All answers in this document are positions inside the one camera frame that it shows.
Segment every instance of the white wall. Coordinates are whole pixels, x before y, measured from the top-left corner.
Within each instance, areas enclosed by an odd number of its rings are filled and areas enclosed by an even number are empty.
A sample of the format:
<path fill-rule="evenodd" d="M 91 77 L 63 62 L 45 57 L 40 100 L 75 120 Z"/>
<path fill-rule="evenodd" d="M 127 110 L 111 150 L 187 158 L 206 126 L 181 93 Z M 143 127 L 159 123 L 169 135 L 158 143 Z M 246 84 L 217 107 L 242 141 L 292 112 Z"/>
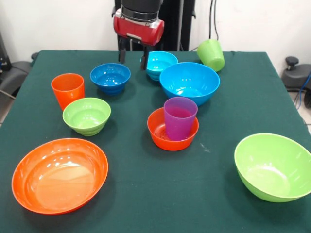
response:
<path fill-rule="evenodd" d="M 209 4 L 197 0 L 190 48 L 208 38 Z M 266 51 L 279 74 L 286 56 L 311 63 L 311 0 L 217 0 L 216 23 L 224 51 Z"/>
<path fill-rule="evenodd" d="M 196 0 L 190 48 L 208 38 L 209 0 Z M 116 50 L 114 0 L 0 0 L 0 30 L 12 61 L 39 50 Z M 266 51 L 277 71 L 295 55 L 311 63 L 310 0 L 218 0 L 224 51 Z"/>

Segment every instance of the red bowl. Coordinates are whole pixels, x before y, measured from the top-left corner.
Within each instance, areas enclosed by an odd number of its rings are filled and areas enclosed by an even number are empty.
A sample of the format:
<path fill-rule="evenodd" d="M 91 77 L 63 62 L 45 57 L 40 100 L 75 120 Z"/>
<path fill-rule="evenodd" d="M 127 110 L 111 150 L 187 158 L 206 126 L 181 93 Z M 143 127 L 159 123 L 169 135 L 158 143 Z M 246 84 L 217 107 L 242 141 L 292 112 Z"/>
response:
<path fill-rule="evenodd" d="M 164 150 L 178 151 L 187 148 L 199 130 L 198 118 L 195 118 L 190 135 L 185 140 L 172 141 L 165 131 L 164 108 L 153 111 L 147 120 L 148 130 L 153 142 Z"/>

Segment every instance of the bowl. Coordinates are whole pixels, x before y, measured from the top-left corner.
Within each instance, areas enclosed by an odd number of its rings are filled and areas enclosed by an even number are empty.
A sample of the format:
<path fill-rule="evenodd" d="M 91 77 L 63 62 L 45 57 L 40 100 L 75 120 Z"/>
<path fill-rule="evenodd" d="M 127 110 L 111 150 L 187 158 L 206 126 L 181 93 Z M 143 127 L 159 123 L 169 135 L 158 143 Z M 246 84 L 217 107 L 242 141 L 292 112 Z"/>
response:
<path fill-rule="evenodd" d="M 214 95 L 220 79 L 214 70 L 205 65 L 184 62 L 165 69 L 160 75 L 160 83 L 169 98 L 186 97 L 200 106 Z"/>
<path fill-rule="evenodd" d="M 63 120 L 77 133 L 93 136 L 105 126 L 110 113 L 111 109 L 107 102 L 98 98 L 83 98 L 65 108 Z"/>
<path fill-rule="evenodd" d="M 289 138 L 248 136 L 237 145 L 234 160 L 242 182 L 258 198 L 287 202 L 311 192 L 311 154 Z"/>
<path fill-rule="evenodd" d="M 130 77 L 131 71 L 128 67 L 115 63 L 95 67 L 90 74 L 92 82 L 110 96 L 121 93 Z"/>
<path fill-rule="evenodd" d="M 178 59 L 173 54 L 164 51 L 153 51 L 148 56 L 146 73 L 152 80 L 159 81 L 161 72 L 177 63 Z"/>
<path fill-rule="evenodd" d="M 78 209 L 101 189 L 108 173 L 105 153 L 78 138 L 47 142 L 29 152 L 12 177 L 15 199 L 46 215 Z"/>
<path fill-rule="evenodd" d="M 181 141 L 172 141 L 165 131 L 164 108 L 153 111 L 147 120 L 148 130 L 153 142 L 164 150 L 178 151 L 187 148 L 199 130 L 198 118 L 195 118 L 190 135 Z"/>

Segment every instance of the green bowl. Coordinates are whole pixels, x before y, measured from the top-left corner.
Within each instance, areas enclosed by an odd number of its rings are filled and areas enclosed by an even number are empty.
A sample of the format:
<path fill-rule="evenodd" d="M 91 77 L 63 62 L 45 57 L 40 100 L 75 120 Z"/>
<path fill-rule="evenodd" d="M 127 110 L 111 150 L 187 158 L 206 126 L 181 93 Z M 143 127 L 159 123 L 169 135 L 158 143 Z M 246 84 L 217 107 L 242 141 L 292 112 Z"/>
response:
<path fill-rule="evenodd" d="M 83 98 L 69 104 L 63 112 L 64 122 L 77 133 L 93 136 L 102 130 L 110 117 L 107 102 L 98 98 Z"/>
<path fill-rule="evenodd" d="M 311 192 L 311 154 L 289 138 L 248 136 L 237 145 L 234 160 L 244 185 L 263 200 L 287 202 Z"/>

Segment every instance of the light blue bowl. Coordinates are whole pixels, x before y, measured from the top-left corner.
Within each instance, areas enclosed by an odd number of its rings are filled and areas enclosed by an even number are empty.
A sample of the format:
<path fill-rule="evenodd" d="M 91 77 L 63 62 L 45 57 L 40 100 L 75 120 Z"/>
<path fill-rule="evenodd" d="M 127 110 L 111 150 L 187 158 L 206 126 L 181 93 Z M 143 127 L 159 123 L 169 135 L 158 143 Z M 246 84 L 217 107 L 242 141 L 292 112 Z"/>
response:
<path fill-rule="evenodd" d="M 97 85 L 101 91 L 110 96 L 121 93 L 130 77 L 130 69 L 116 63 L 100 65 L 95 67 L 90 73 L 92 82 Z"/>
<path fill-rule="evenodd" d="M 193 62 L 178 63 L 160 75 L 160 83 L 169 98 L 182 96 L 198 106 L 209 100 L 220 85 L 218 74 L 211 68 Z"/>
<path fill-rule="evenodd" d="M 177 64 L 178 59 L 173 54 L 164 51 L 149 53 L 146 73 L 152 80 L 159 81 L 160 74 L 167 67 Z"/>

